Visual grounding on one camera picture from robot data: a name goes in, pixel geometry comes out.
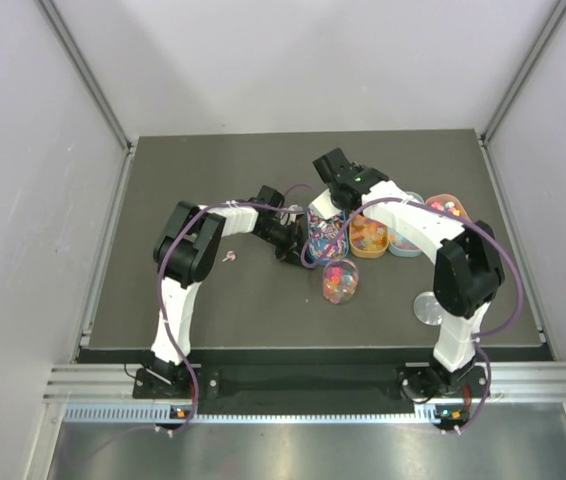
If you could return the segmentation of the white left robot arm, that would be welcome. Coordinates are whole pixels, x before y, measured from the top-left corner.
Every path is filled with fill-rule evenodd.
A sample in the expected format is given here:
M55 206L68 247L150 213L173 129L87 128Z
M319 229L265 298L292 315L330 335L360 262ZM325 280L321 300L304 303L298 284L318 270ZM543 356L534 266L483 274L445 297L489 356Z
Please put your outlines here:
M284 202L281 192L264 186L248 200L176 205L153 251L159 317L152 358L143 363L166 395L183 394L192 381L187 361L194 305L224 237L254 235L274 247L276 260L301 264L301 220L307 210Z

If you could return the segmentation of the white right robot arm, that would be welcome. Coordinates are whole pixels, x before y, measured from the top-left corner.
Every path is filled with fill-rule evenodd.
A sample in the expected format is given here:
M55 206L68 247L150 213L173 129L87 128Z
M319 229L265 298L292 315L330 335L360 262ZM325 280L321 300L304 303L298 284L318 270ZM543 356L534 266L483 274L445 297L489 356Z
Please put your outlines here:
M313 161L326 190L311 207L323 219L341 212L363 215L413 243L434 265L433 294L443 309L430 361L430 384L450 396L476 361L474 341L504 280L489 225L465 224L418 203L394 181L333 149Z

